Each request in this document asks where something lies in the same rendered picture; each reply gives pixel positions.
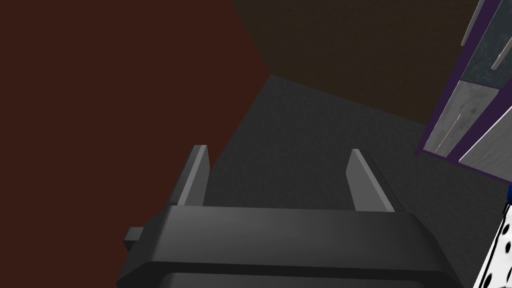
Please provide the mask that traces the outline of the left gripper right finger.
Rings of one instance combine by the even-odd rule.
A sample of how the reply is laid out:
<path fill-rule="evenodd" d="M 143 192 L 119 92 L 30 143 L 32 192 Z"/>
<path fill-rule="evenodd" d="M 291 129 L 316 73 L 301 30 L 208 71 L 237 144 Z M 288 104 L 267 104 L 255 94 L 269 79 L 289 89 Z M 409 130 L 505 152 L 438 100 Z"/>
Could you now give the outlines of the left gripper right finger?
<path fill-rule="evenodd" d="M 368 151 L 352 149 L 345 174 L 356 211 L 405 211 Z"/>

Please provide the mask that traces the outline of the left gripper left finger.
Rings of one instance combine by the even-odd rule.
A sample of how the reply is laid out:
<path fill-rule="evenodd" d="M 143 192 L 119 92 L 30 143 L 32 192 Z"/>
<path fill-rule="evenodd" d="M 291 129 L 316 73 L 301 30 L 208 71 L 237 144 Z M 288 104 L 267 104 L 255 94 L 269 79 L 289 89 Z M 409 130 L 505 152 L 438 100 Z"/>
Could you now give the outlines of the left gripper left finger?
<path fill-rule="evenodd" d="M 210 173 L 208 147 L 194 145 L 169 197 L 174 206 L 203 206 Z"/>

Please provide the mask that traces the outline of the purple cabinet with grey drawers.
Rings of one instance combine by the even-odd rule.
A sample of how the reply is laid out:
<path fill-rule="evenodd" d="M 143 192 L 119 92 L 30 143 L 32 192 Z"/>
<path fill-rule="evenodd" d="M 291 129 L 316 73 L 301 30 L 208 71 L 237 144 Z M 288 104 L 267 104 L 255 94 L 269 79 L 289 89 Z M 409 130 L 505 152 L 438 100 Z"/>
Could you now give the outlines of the purple cabinet with grey drawers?
<path fill-rule="evenodd" d="M 479 0 L 415 149 L 512 185 L 512 0 Z"/>

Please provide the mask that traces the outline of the white object with black dots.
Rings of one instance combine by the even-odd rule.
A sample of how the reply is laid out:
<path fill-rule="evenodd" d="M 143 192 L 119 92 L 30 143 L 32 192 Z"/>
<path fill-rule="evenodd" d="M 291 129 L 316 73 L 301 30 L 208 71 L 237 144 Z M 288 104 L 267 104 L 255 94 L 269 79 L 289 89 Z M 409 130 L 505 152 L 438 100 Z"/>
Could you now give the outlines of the white object with black dots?
<path fill-rule="evenodd" d="M 512 185 L 506 200 L 499 229 L 473 288 L 512 288 Z"/>

